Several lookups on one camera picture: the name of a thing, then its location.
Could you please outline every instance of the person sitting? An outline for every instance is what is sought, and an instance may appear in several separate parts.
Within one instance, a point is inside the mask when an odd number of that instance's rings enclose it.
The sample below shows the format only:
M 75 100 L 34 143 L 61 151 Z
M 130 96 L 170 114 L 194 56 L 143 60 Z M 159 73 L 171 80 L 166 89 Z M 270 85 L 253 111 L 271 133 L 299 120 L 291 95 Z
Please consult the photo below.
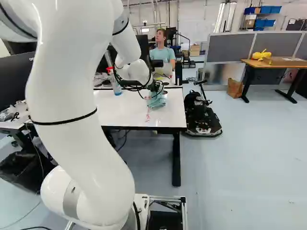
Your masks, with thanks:
M 158 44 L 158 47 L 150 50 L 150 59 L 163 60 L 164 63 L 170 63 L 174 70 L 176 62 L 174 50 L 164 46 L 164 42 L 166 40 L 166 30 L 158 29 L 155 35 L 155 40 Z

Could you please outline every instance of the plastic bottle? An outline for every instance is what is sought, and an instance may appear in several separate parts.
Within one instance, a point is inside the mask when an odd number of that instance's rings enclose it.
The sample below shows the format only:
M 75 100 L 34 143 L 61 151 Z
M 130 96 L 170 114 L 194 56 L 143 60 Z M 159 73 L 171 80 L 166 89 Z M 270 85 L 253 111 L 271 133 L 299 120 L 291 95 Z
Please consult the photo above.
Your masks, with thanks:
M 111 76 L 111 84 L 112 84 L 112 88 L 113 88 L 114 94 L 116 96 L 121 95 L 123 92 L 122 92 L 120 84 L 115 79 L 114 72 L 113 72 L 113 67 L 108 67 L 107 68 L 107 72 L 108 72 L 108 75 Z

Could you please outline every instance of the concrete floor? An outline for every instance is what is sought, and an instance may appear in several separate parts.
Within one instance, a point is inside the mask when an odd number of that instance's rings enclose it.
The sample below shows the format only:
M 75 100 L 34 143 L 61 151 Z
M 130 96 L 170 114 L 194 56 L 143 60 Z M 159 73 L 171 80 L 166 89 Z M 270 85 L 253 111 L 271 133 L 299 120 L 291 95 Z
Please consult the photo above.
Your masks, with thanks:
M 196 69 L 183 71 L 184 77 L 194 77 Z M 190 89 L 199 87 L 184 85 L 184 94 Z M 136 192 L 186 196 L 190 230 L 305 230 L 307 99 L 295 94 L 298 104 L 292 104 L 274 91 L 249 91 L 250 103 L 245 104 L 224 91 L 206 95 L 213 100 L 224 133 L 209 139 L 181 136 L 180 188 L 171 186 L 172 136 L 147 131 L 128 134 L 119 154 L 133 173 Z M 11 151 L 9 142 L 0 141 L 1 155 Z M 153 146 L 158 147 L 145 154 Z M 1 180 L 0 190 L 0 229 L 39 201 Z M 61 230 L 65 225 L 64 219 L 40 204 L 6 229 Z

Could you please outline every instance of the wheel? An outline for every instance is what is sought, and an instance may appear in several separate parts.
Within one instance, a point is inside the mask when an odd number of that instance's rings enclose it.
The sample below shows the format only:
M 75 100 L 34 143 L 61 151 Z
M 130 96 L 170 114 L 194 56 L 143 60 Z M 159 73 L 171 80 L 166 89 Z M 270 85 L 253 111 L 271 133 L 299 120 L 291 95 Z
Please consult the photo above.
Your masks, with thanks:
M 13 147 L 17 147 L 17 146 L 18 146 L 18 143 L 17 143 L 17 141 L 15 140 L 15 141 L 12 141 L 12 142 L 11 142 L 11 145 L 12 145 Z

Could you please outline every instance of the computer monitor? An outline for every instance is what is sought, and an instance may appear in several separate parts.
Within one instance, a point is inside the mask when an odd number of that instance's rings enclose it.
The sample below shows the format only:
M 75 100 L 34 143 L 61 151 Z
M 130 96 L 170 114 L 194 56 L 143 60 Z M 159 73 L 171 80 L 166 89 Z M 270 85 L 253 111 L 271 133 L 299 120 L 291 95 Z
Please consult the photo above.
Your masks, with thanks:
M 140 48 L 141 48 L 140 59 L 142 59 L 146 63 L 148 63 L 148 56 L 149 56 L 148 35 L 147 34 L 136 35 L 136 38 L 138 39 L 138 42 L 139 42 L 139 45 L 140 45 Z
M 35 52 L 0 58 L 0 111 L 24 100 Z
M 146 34 L 142 34 L 142 35 L 136 35 L 136 38 L 138 39 L 140 48 L 141 48 L 141 57 L 140 59 L 144 60 L 146 62 L 146 64 L 148 64 L 148 56 L 149 56 L 149 43 L 148 43 L 148 36 Z M 111 60 L 114 63 L 115 62 L 115 58 L 117 55 L 117 51 L 114 49 L 113 46 L 109 46 L 107 48 L 110 52 L 111 55 Z M 106 62 L 106 58 L 105 56 L 102 57 L 98 67 L 97 67 L 97 71 L 99 73 L 107 73 L 107 69 L 108 68 L 108 64 Z

